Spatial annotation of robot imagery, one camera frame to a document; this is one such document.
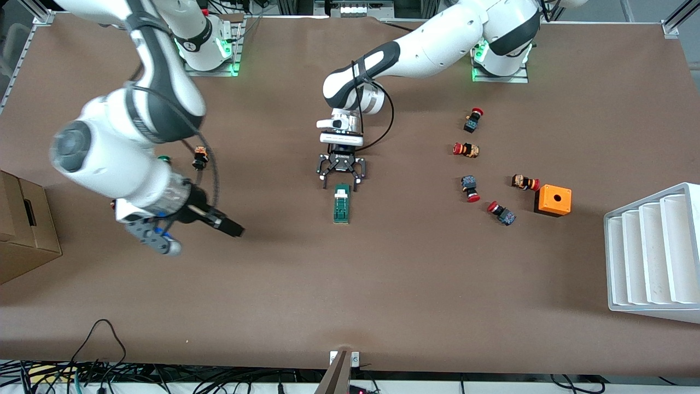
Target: orange box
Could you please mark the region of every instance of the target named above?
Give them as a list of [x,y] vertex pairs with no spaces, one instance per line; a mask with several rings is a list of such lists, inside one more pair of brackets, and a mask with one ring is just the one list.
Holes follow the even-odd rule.
[[535,212],[554,217],[571,212],[571,189],[546,184],[535,193]]

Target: handle hole in box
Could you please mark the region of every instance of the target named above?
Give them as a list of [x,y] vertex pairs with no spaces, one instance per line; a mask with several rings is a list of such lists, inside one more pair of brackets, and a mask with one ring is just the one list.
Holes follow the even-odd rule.
[[34,209],[32,208],[32,202],[29,200],[24,200],[24,209],[27,211],[27,219],[29,220],[29,225],[36,227],[36,218],[34,217]]

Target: small component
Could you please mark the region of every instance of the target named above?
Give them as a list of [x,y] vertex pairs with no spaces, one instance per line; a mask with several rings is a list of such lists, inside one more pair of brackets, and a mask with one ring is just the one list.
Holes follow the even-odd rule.
[[486,210],[494,214],[498,221],[506,226],[510,226],[515,222],[515,214],[500,206],[496,201],[492,202]]
[[476,203],[481,197],[476,190],[477,180],[473,175],[467,175],[462,177],[462,191],[467,193],[467,201],[470,203]]
[[479,145],[467,144],[466,142],[460,144],[457,142],[452,149],[452,154],[475,158],[479,156]]
[[473,133],[479,125],[479,119],[484,115],[480,108],[472,108],[471,115],[467,116],[467,122],[464,123],[464,130]]
[[341,183],[335,186],[333,223],[350,223],[350,185],[348,184]]
[[209,154],[207,153],[207,148],[203,146],[197,146],[195,148],[195,160],[192,162],[192,167],[197,171],[202,171],[207,168],[207,163],[209,162]]
[[540,180],[530,179],[521,174],[513,175],[513,183],[510,186],[517,187],[520,190],[532,189],[533,191],[540,190]]
[[560,217],[571,212],[571,189],[546,184],[535,193],[534,212]]

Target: metal bracket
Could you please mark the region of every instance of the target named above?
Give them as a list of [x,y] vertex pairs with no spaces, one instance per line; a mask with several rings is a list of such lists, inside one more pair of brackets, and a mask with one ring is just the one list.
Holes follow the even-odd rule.
[[156,223],[149,219],[138,219],[126,223],[125,228],[141,243],[150,246],[160,254],[171,256],[180,254],[180,242],[171,238],[168,233],[163,233],[162,229],[156,227]]
[[[338,354],[338,351],[330,352],[330,364],[333,364],[333,360],[335,360],[335,356],[337,354]],[[360,367],[360,352],[351,352],[350,353],[350,366],[353,368]]]
[[661,21],[667,39],[677,38],[678,27],[700,8],[700,0],[685,0],[665,20]]
[[664,30],[664,38],[667,40],[677,40],[678,39],[678,28],[674,27],[673,29],[669,29],[669,26],[666,24],[665,20],[661,20],[661,28]]
[[54,18],[56,18],[56,12],[49,10],[48,14],[44,18],[40,19],[38,17],[34,17],[33,23],[36,26],[51,26]]
[[350,368],[357,353],[357,363],[360,363],[360,353],[342,349],[331,352],[330,367],[323,374],[314,394],[347,394],[350,387]]

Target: robotic arm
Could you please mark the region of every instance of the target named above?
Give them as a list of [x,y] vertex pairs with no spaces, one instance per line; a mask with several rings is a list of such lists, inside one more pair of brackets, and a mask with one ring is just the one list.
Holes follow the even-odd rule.
[[[156,144],[198,135],[206,109],[151,0],[59,4],[96,22],[123,24],[143,63],[143,76],[89,101],[80,116],[56,134],[50,150],[54,167],[75,183],[116,199],[116,219],[162,254],[178,254],[181,246],[154,218],[170,223],[200,220],[231,236],[242,235],[240,225],[207,204],[203,190],[153,154]],[[206,62],[206,53],[194,53]]]
[[[586,0],[557,0],[562,7],[580,6]],[[330,170],[341,163],[364,164],[356,158],[356,147],[364,144],[357,124],[359,112],[376,114],[384,103],[384,89],[375,81],[380,76],[426,78],[453,65],[469,53],[482,39],[489,50],[478,61],[488,72],[508,76],[515,73],[528,54],[531,42],[540,28],[541,0],[460,0],[432,17],[413,32],[384,43],[349,66],[332,72],[323,83],[323,96],[333,108],[331,119],[319,121],[323,130],[321,142],[329,144],[329,154],[321,155],[317,173],[326,182]],[[330,164],[321,171],[324,161]],[[355,176],[355,183],[364,171]]]

